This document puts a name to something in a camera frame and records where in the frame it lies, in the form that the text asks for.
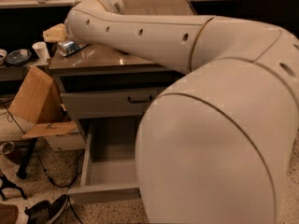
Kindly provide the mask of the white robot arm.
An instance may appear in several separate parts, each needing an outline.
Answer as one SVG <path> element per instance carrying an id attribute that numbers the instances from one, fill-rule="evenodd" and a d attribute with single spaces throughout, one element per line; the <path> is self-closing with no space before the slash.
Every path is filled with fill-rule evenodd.
<path id="1" fill-rule="evenodd" d="M 277 224 L 298 131 L 292 33 L 215 15 L 128 15 L 122 0 L 82 0 L 64 35 L 180 73 L 136 135 L 136 179 L 150 222 Z"/>

